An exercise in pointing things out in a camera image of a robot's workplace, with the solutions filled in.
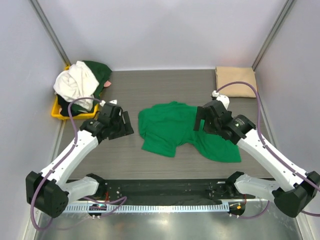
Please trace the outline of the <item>bright green t-shirt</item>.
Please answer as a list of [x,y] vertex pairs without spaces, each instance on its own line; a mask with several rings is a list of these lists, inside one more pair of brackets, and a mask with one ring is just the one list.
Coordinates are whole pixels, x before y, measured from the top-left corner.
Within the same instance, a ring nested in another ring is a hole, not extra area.
[[156,104],[138,114],[142,150],[173,158],[178,147],[191,144],[205,158],[222,163],[240,163],[239,148],[219,135],[194,130],[197,107],[182,102]]

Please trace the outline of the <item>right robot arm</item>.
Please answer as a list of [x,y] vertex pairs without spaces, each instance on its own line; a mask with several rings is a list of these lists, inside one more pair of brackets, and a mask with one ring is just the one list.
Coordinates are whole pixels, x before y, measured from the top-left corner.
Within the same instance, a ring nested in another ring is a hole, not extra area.
[[235,172],[227,179],[225,192],[231,198],[241,194],[268,200],[285,215],[295,218],[313,200],[320,189],[320,175],[306,172],[292,163],[261,135],[244,115],[232,116],[227,103],[218,99],[197,107],[194,130],[218,135],[250,154],[273,180]]

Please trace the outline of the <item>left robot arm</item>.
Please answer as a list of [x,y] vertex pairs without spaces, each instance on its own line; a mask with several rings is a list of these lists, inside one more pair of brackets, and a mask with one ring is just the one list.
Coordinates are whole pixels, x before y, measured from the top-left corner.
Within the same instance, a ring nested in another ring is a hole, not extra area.
[[69,177],[82,160],[102,141],[132,135],[130,116],[121,106],[107,102],[96,118],[85,120],[76,130],[73,141],[39,173],[31,171],[26,179],[26,198],[31,209],[57,218],[67,205],[85,197],[101,200],[106,180],[90,173],[80,180]]

